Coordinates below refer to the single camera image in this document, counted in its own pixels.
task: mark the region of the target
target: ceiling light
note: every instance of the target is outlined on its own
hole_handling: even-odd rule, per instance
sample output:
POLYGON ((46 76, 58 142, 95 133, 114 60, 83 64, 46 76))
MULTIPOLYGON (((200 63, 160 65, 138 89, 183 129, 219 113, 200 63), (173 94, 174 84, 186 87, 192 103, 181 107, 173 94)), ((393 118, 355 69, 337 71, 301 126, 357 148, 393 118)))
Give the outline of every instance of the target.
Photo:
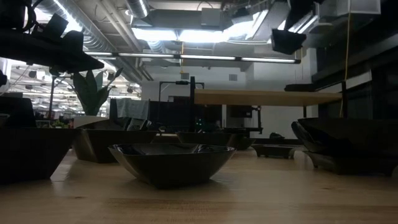
POLYGON ((120 53, 120 57, 174 58, 172 54, 120 53))
POLYGON ((307 24, 303 26, 297 33, 302 34, 304 33, 305 30, 307 30, 316 20, 318 19, 318 16, 314 16, 307 24))
POLYGON ((116 57, 94 57, 97 60, 116 60, 116 57))
POLYGON ((253 23, 253 25, 251 27, 251 30, 246 35, 246 40, 249 39, 249 38, 252 38, 254 36, 254 34, 256 34, 256 32, 259 30, 262 22, 266 18, 267 14, 268 14, 268 9, 263 10, 262 12, 260 12, 259 15, 257 15, 257 13, 255 15, 253 15, 254 23, 253 23))
POLYGON ((271 63, 296 63, 294 59, 280 59, 280 58, 249 58, 243 57, 243 62, 271 62, 271 63))
POLYGON ((137 39, 146 41, 177 40, 173 30, 132 28, 137 39))
POLYGON ((179 40, 189 43, 219 43, 228 40, 222 31, 184 30, 179 40))
POLYGON ((109 52, 86 52, 86 54, 90 56, 112 56, 112 53, 109 52))
POLYGON ((181 55, 182 59, 208 59, 208 60, 235 60, 235 57, 211 56, 211 55, 181 55))

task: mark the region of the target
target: ceiling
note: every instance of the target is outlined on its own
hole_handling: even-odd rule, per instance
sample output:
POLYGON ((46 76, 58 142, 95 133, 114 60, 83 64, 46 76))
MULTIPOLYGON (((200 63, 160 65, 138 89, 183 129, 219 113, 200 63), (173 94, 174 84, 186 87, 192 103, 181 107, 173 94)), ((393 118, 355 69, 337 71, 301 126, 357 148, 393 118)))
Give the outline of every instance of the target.
MULTIPOLYGON (((270 44, 271 29, 281 28, 281 23, 286 20, 289 6, 283 0, 212 0, 212 1, 190 1, 190 0, 148 0, 150 6, 150 13, 144 19, 134 19, 131 23, 131 17, 126 13, 126 0, 47 0, 38 6, 37 20, 41 23, 46 23, 50 16, 49 14, 61 13, 62 17, 69 20, 70 24, 67 30, 81 29, 84 27, 86 38, 93 40, 96 45, 86 45, 86 50, 93 51, 113 51, 113 52, 153 52, 153 47, 142 39, 137 39, 135 33, 131 28, 148 29, 142 27, 143 24, 150 24, 152 28, 174 30, 177 36, 180 37, 182 27, 195 27, 200 22, 200 19, 205 18, 203 11, 209 9, 221 9, 221 19, 218 28, 202 27, 203 30, 226 30, 229 29, 235 19, 233 14, 237 9, 247 7, 248 16, 240 16, 239 19, 253 20, 253 15, 261 15, 264 17, 259 21, 258 30, 254 28, 254 23, 249 25, 253 33, 253 37, 245 39, 244 36, 233 37, 227 41, 215 43, 198 43, 198 42, 176 42, 171 40, 160 41, 164 46, 163 51, 168 54, 192 54, 192 55, 223 55, 223 56, 245 56, 245 57, 271 57, 271 58, 295 58, 296 55, 284 55, 272 50, 270 44), (53 7, 60 8, 57 11, 52 11, 53 7)), ((322 45, 333 42, 334 34, 339 33, 344 36, 344 25, 347 24, 347 13, 337 10, 339 0, 326 0, 322 7, 311 12, 305 21, 299 21, 295 26, 302 29, 302 32, 308 35, 308 41, 305 43, 307 47, 322 47, 322 45), (322 22, 326 22, 327 29, 323 29, 322 22)), ((371 21, 375 15, 367 15, 358 17, 353 16, 355 21, 354 28, 360 28, 367 22, 371 21)), ((148 59, 135 60, 133 58, 117 58, 117 60, 106 60, 107 66, 105 70, 115 70, 124 67, 123 76, 120 76, 114 84, 117 89, 112 92, 113 96, 139 98, 141 89, 136 87, 142 82, 164 81, 164 80, 179 80, 182 67, 188 67, 188 71, 203 73, 206 70, 211 74, 212 82, 224 82, 226 77, 217 77, 217 73, 222 68, 225 69, 226 75, 229 73, 245 72, 252 63, 250 62, 229 62, 217 60, 177 60, 177 59, 148 59), (127 86, 133 86, 134 92, 128 93, 127 86)), ((35 102, 38 102, 36 108, 43 110, 44 106, 48 106, 48 94, 51 80, 38 80, 29 78, 27 76, 29 70, 46 71, 46 68, 32 66, 27 68, 24 63, 12 63, 11 83, 16 81, 19 77, 19 84, 12 87, 12 91, 30 92, 35 102), (27 90, 26 85, 31 85, 32 90, 27 90)), ((57 95, 55 100, 57 108, 75 108, 68 109, 72 111, 81 111, 81 106, 78 104, 76 97, 67 88, 72 81, 69 79, 63 80, 55 89, 55 93, 63 94, 57 95)))

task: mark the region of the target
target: desk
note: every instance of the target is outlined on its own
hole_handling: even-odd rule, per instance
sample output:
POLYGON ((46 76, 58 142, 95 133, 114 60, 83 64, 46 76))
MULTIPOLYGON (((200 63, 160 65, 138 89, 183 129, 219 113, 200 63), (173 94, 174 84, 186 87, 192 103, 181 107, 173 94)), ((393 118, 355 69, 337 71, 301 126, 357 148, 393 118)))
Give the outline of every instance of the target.
POLYGON ((398 222, 397 178, 313 170, 300 151, 294 161, 237 152, 211 182, 175 190, 68 155, 51 181, 0 186, 0 199, 2 224, 398 222))
POLYGON ((195 90, 195 104, 204 105, 312 106, 341 98, 341 93, 195 90))

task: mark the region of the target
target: light fixture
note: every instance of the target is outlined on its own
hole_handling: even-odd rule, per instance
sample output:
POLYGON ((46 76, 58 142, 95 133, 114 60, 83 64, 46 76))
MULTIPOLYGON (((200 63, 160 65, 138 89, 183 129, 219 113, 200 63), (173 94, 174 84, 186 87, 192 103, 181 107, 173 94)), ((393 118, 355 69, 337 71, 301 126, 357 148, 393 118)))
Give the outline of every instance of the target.
POLYGON ((298 60, 281 58, 261 57, 234 57, 217 55, 180 55, 180 54, 145 54, 145 53, 113 53, 114 57, 140 57, 140 58, 176 58, 176 59, 202 59, 202 60, 225 60, 243 62, 269 62, 269 63, 297 63, 298 60))
POLYGON ((305 30, 307 30, 316 20, 318 19, 318 16, 314 16, 307 24, 303 26, 297 33, 302 34, 304 33, 305 30))
POLYGON ((271 63, 296 63, 294 59, 281 59, 281 58, 250 58, 243 57, 243 62, 271 62, 271 63))
MULTIPOLYGON (((51 96, 51 93, 23 93, 24 96, 51 96)), ((54 96, 77 96, 74 93, 54 93, 54 96)), ((131 98, 131 96, 110 95, 112 98, 131 98)))
POLYGON ((139 40, 177 40, 177 36, 175 35, 175 32, 173 30, 132 28, 132 31, 139 40))
POLYGON ((182 59, 235 60, 235 57, 212 55, 181 55, 182 59))
POLYGON ((97 60, 116 60, 116 57, 94 57, 97 60))
POLYGON ((90 56, 112 56, 109 52, 90 52, 90 56))
POLYGON ((172 54, 120 53, 120 57, 174 58, 172 54))
POLYGON ((179 40, 188 43, 219 43, 228 40, 222 31, 184 30, 179 40))
POLYGON ((249 38, 252 38, 254 36, 254 34, 256 34, 256 32, 259 30, 262 22, 266 18, 268 12, 269 12, 268 9, 266 9, 266 10, 261 11, 259 13, 259 15, 257 15, 257 13, 253 15, 254 23, 252 25, 251 30, 246 35, 246 40, 248 40, 249 38))

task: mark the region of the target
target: wall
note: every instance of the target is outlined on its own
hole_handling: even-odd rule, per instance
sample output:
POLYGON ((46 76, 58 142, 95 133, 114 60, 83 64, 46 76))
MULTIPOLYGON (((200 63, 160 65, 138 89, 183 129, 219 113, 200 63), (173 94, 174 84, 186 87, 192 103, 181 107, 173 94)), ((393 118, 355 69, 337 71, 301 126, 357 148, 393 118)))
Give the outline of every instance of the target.
MULTIPOLYGON (((311 76, 317 72, 316 50, 309 49, 304 54, 302 63, 298 65, 254 63, 246 72, 241 72, 238 68, 211 68, 209 70, 201 67, 184 67, 183 71, 194 75, 197 82, 205 82, 206 89, 284 91, 288 84, 310 83, 311 76), (229 81, 229 74, 237 74, 238 81, 229 81)), ((180 68, 178 67, 147 67, 147 70, 155 81, 142 84, 143 100, 158 100, 159 81, 180 80, 180 68)), ((167 101, 169 96, 189 96, 189 86, 171 84, 162 92, 161 100, 167 101)), ((318 107, 308 107, 307 116, 317 117, 318 107)), ((303 108, 300 107, 263 106, 261 111, 263 134, 252 133, 251 137, 268 138, 271 132, 277 132, 286 138, 295 139, 290 125, 300 118, 303 118, 303 108)), ((245 119, 244 125, 257 127, 256 112, 253 112, 253 118, 245 119)))
MULTIPOLYGON (((159 100, 159 81, 175 82, 181 80, 181 69, 179 67, 147 67, 147 71, 154 78, 154 82, 142 83, 142 100, 159 100)), ((245 89, 246 74, 239 68, 202 68, 202 67, 184 67, 183 71, 195 76, 196 82, 204 82, 206 89, 212 90, 236 90, 245 89), (229 81, 229 74, 237 74, 236 82, 229 81)), ((162 101, 167 101, 169 96, 189 96, 189 86, 171 84, 162 85, 162 101)))
MULTIPOLYGON (((246 89, 284 91, 288 84, 311 83, 311 76, 317 72, 315 49, 308 49, 299 65, 254 63, 247 71, 246 89)), ((318 106, 307 108, 307 117, 317 117, 318 106)), ((303 108, 288 106, 262 106, 261 122, 263 132, 251 133, 252 138, 268 138, 276 132, 288 139, 296 139, 290 125, 303 118, 303 108)), ((257 127, 257 114, 252 119, 245 119, 246 127, 257 127)))

